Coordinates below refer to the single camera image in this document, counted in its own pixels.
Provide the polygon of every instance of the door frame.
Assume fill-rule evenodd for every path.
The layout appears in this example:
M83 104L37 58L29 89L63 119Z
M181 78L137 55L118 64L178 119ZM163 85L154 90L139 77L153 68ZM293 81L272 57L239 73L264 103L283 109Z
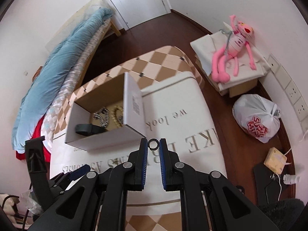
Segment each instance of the door frame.
M108 4L112 7L112 9L114 9L115 14L113 15L113 20L115 21L116 26L118 27L118 29L125 29L125 30L129 30L129 27L127 26L127 24L125 23L123 17L121 16L120 12L118 11L118 9L116 8L116 6L113 4L112 0L106 0L108 2ZM162 0L163 5L166 9L167 14L171 13L171 6L170 6L170 2L169 0Z

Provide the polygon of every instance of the barcode sticker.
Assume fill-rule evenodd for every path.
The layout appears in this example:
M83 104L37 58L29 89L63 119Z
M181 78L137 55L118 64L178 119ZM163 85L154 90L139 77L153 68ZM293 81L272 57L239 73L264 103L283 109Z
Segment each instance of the barcode sticker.
M133 110L140 115L140 107L135 96L133 96Z

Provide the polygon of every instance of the black strap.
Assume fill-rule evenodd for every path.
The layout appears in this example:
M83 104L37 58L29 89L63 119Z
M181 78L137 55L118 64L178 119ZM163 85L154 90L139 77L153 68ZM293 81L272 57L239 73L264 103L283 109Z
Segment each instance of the black strap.
M97 125L89 124L77 124L75 127L75 132L82 136L91 136L106 131L106 128Z

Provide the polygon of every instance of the metal screw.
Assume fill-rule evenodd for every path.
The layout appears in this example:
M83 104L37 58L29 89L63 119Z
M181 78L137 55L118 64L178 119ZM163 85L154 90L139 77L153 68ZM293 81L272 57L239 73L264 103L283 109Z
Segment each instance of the metal screw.
M129 161L123 163L123 167L125 167L125 168L130 168L130 167L132 167L132 165L133 164Z
M183 168L184 167L184 163L183 162L177 162L177 163L175 163L175 167Z
M219 178L220 176L221 176L220 172L218 172L218 171L213 171L212 172L212 177Z
M96 176L96 174L95 174L94 171L90 171L90 172L87 173L87 177L88 177L89 179L92 179L92 178L94 178L95 176Z

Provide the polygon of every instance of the white plastic bag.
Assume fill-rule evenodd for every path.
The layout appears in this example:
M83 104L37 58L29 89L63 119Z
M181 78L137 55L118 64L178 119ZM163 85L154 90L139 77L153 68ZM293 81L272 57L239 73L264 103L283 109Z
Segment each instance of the white plastic bag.
M31 213L38 215L38 216L41 216L44 213L44 211L43 211L42 207L40 206L40 204L38 204L35 200L32 199L31 191L32 191L32 189L29 189L26 192L23 192L19 196L19 201Z
M238 125L262 143L267 143L279 130L279 108L259 95L242 95L233 105Z

